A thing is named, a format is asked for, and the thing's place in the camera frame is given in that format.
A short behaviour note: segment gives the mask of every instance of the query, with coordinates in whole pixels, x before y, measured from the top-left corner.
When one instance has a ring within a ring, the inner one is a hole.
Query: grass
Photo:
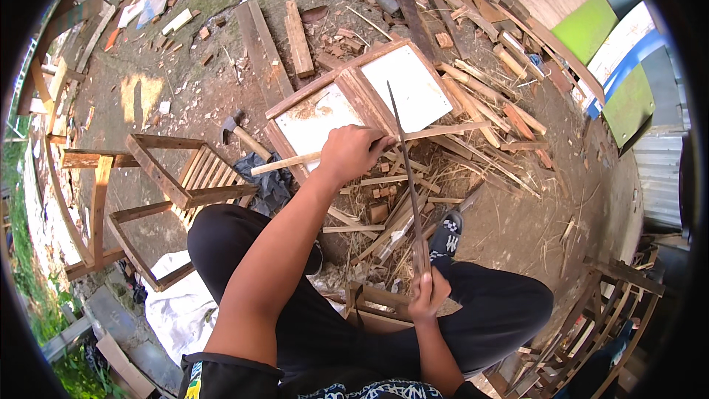
[[[27,135],[29,117],[18,118],[18,130]],[[65,303],[73,303],[75,311],[80,311],[80,303],[71,293],[59,289],[56,276],[48,280],[39,270],[29,235],[21,173],[25,165],[26,148],[26,142],[3,144],[1,175],[3,183],[10,188],[8,214],[15,246],[10,262],[12,276],[15,288],[27,300],[27,321],[41,346],[69,326],[59,307]],[[53,283],[55,290],[49,287],[49,283]],[[107,391],[111,391],[118,398],[124,394],[113,384],[107,371],[102,370],[97,374],[89,367],[84,344],[53,363],[52,368],[72,398],[104,398]]]

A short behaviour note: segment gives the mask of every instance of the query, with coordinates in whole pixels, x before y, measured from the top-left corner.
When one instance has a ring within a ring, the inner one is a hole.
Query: right hand
[[[411,281],[413,299],[408,304],[408,314],[413,324],[426,324],[436,320],[436,312],[450,294],[450,284],[440,271],[432,266],[430,273],[414,276]]]
[[[377,128],[347,125],[332,129],[321,152],[318,170],[341,188],[366,173],[395,138]]]

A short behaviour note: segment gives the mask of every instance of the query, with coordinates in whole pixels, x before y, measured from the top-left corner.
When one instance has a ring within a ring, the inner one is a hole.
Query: black pants
[[[219,303],[232,273],[270,219],[236,205],[200,211],[187,236],[192,263]],[[469,262],[434,264],[463,308],[438,320],[461,371],[480,372],[517,350],[547,323],[553,294],[535,279]],[[387,378],[420,379],[414,328],[369,334],[353,327],[304,277],[276,325],[278,366],[287,378],[312,368],[355,365]]]

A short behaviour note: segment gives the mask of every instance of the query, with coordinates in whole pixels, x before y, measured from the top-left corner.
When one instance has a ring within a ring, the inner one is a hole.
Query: hammer
[[[244,111],[236,110],[236,114],[232,116],[227,116],[222,124],[221,130],[221,141],[224,145],[229,145],[229,132],[236,134],[239,139],[243,140],[246,145],[248,145],[256,154],[261,156],[264,162],[268,162],[271,158],[271,153],[266,150],[263,145],[258,143],[256,139],[251,137],[242,127],[239,126],[241,123],[241,118],[244,115]]]

